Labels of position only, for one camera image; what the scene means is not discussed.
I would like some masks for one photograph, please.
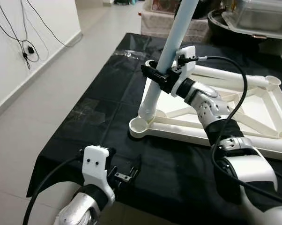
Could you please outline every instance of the white pvc pipe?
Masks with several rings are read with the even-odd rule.
[[[194,70],[192,71],[192,74],[194,75],[201,75],[201,76],[209,76],[213,78],[219,78],[224,79],[227,81],[236,81],[236,82],[242,82],[242,76],[241,74],[220,70],[220,69],[214,69],[210,67],[203,67],[199,65],[195,65]],[[263,77],[263,76],[252,76],[252,75],[246,75],[247,81],[249,85],[252,86],[259,86],[259,87],[268,87],[270,84],[274,85],[280,85],[281,81],[277,78],[269,79],[269,76]]]
[[[184,39],[198,1],[199,0],[182,0],[156,67],[161,73],[165,73],[166,70],[172,66],[175,53]],[[159,85],[152,81],[146,97],[139,108],[139,116],[141,118],[146,121],[153,119],[156,114],[156,103],[159,99],[160,93],[161,90]]]

